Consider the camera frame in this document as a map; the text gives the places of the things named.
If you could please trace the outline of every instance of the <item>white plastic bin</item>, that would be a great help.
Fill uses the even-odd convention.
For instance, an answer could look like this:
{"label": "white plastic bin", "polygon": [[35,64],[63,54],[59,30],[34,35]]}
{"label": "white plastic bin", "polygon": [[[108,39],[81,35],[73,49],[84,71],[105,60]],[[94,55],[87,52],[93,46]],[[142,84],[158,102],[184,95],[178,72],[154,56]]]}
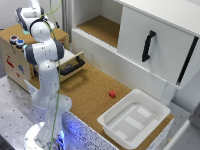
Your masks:
{"label": "white plastic bin", "polygon": [[170,109],[133,90],[98,118],[106,134],[126,149],[136,149],[169,115]]}

